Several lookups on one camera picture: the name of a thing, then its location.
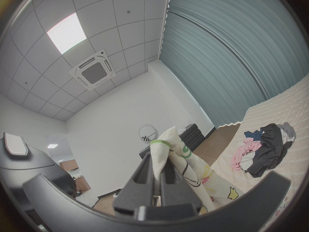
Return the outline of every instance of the smoke detector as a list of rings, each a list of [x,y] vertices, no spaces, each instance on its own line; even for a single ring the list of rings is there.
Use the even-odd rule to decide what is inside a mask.
[[[93,90],[106,80],[116,76],[104,50],[86,58],[73,67],[69,73],[88,90]]]

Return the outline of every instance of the bed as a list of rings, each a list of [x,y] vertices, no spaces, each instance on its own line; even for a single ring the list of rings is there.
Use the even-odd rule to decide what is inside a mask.
[[[270,222],[288,205],[309,166],[309,74],[283,93],[250,107],[234,138],[211,166],[218,175],[236,185],[243,192],[249,191],[270,170],[267,170],[260,178],[253,178],[243,170],[232,169],[230,161],[238,146],[245,139],[243,133],[259,130],[260,127],[270,123],[283,124],[284,122],[293,126],[296,138],[282,162],[273,170],[291,180],[291,187]]]

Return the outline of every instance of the floor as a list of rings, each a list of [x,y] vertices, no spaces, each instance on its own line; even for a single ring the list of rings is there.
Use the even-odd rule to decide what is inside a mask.
[[[92,189],[89,189],[88,191],[85,191],[76,197],[76,200],[89,207],[92,207],[98,201],[98,197],[95,196]]]
[[[232,138],[236,134],[240,124],[223,126],[215,130],[209,138],[207,138],[195,150],[194,154],[202,158],[209,166],[211,166],[220,154],[229,145]],[[102,198],[95,205],[94,209],[109,215],[115,215],[112,203],[115,198],[113,195]]]

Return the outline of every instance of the brown tile floor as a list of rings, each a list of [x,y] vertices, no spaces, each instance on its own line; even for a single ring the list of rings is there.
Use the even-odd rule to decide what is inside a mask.
[[[198,155],[205,162],[207,162],[209,166],[211,166],[223,150],[225,150],[225,148],[229,145],[239,126],[240,124],[218,128],[209,138],[198,146],[193,153]],[[114,199],[115,198],[113,198],[113,195],[102,198],[95,205],[94,209],[109,215],[115,215],[112,207]]]

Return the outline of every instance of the ceiling light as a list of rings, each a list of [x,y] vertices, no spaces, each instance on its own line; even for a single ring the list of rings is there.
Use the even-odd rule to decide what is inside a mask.
[[[47,35],[61,54],[86,39],[76,13],[49,29]]]
[[[47,148],[48,148],[48,149],[54,149],[54,148],[56,148],[57,146],[58,146],[58,145],[48,145]]]

